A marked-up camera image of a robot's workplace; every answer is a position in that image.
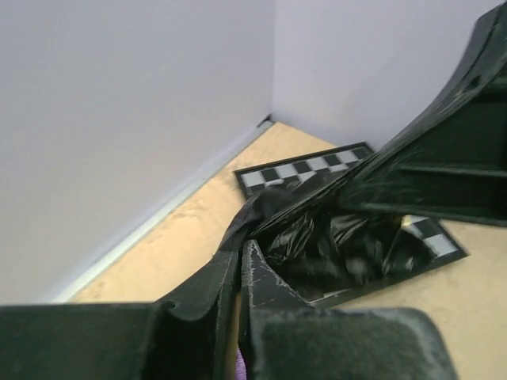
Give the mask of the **black trash bag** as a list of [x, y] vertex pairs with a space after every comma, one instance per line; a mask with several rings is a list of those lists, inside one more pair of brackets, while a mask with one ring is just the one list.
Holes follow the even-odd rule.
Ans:
[[236, 214], [219, 245], [238, 251], [253, 238], [268, 265], [291, 287], [339, 289], [399, 279], [425, 269], [430, 248], [402, 228], [402, 216], [348, 213], [329, 201], [290, 211], [281, 222], [256, 229], [298, 201], [301, 187], [268, 187]]

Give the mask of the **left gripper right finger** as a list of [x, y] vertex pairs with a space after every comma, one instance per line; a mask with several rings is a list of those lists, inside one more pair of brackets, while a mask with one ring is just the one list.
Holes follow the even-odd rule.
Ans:
[[313, 312], [263, 257], [255, 240], [242, 252], [239, 349], [248, 379], [290, 379], [301, 348], [297, 317]]

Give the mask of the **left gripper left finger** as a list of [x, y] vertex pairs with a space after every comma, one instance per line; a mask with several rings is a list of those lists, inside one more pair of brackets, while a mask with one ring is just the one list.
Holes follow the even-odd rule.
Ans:
[[151, 379], [234, 379], [238, 254], [218, 251], [155, 305]]

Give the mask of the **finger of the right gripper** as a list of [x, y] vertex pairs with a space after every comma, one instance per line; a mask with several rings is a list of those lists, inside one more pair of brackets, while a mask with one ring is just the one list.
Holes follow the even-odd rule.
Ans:
[[370, 211], [506, 224], [505, 5], [476, 21], [445, 87], [349, 185]]

